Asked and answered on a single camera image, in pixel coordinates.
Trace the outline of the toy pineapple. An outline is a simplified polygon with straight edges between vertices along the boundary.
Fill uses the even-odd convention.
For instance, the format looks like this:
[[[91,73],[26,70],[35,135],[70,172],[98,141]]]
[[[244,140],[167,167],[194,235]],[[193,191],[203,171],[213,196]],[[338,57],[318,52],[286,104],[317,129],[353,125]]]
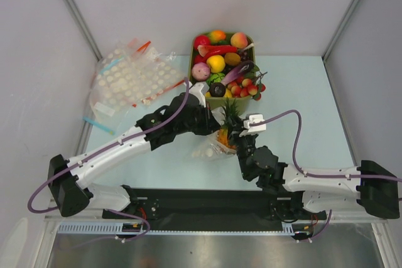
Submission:
[[[227,99],[223,109],[223,125],[217,132],[217,142],[224,146],[227,150],[236,151],[236,146],[231,143],[229,138],[236,123],[240,121],[240,113],[237,108],[237,100]]]

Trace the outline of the clear dotted zip bag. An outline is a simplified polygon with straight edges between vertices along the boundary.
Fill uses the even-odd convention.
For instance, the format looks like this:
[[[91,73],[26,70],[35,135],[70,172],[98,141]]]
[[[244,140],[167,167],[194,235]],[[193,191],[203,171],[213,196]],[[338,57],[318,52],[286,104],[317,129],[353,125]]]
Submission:
[[[219,107],[212,111],[213,116],[218,118],[220,126],[223,125],[223,109]],[[236,151],[227,150],[217,142],[217,132],[206,136],[203,141],[191,152],[191,158],[203,161],[213,161],[234,156]]]

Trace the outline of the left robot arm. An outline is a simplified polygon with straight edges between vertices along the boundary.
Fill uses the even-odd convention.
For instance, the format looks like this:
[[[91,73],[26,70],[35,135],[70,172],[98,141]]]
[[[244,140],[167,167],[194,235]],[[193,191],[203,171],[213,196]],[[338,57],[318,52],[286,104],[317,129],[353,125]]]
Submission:
[[[127,186],[102,186],[95,180],[123,161],[154,151],[184,133],[208,136],[223,121],[221,109],[196,96],[180,94],[170,104],[146,114],[112,142],[79,156],[51,158],[48,187],[61,216],[71,217],[86,208],[117,211],[125,218],[138,212],[133,190]]]

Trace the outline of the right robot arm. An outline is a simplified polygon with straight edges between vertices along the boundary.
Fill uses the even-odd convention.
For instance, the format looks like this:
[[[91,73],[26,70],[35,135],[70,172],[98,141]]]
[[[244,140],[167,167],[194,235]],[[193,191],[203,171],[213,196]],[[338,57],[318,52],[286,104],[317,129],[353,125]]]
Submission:
[[[289,198],[294,217],[360,208],[377,218],[400,217],[398,180],[378,163],[363,160],[351,168],[303,170],[279,161],[267,146],[257,147],[257,137],[249,130],[229,133],[242,177],[255,180],[258,188],[272,196]]]

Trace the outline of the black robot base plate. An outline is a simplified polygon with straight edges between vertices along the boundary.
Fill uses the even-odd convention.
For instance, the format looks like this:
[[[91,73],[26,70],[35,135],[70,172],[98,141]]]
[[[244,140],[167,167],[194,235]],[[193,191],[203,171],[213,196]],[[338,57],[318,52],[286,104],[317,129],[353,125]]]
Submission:
[[[262,226],[300,220],[325,220],[324,211],[303,209],[301,193],[271,196],[264,191],[130,189],[134,203],[123,212],[139,215],[150,226],[206,226],[218,229],[250,222]]]

